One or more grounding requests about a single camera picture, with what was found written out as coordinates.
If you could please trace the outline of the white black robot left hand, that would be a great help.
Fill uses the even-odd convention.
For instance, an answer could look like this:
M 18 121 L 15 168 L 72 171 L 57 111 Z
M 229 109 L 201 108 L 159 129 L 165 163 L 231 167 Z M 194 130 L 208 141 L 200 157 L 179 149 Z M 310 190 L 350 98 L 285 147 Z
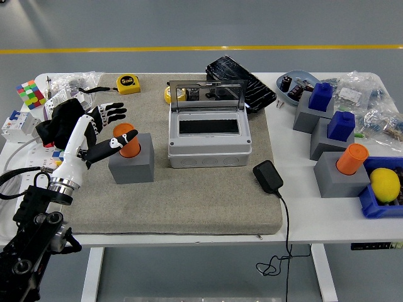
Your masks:
M 128 130 L 123 135 L 97 142 L 102 129 L 113 121 L 124 119 L 126 112 L 123 103 L 104 103 L 82 115 L 64 149 L 64 160 L 53 171 L 48 188 L 71 194 L 82 186 L 84 173 L 93 163 L 112 156 L 128 145 L 137 136 L 137 130 Z

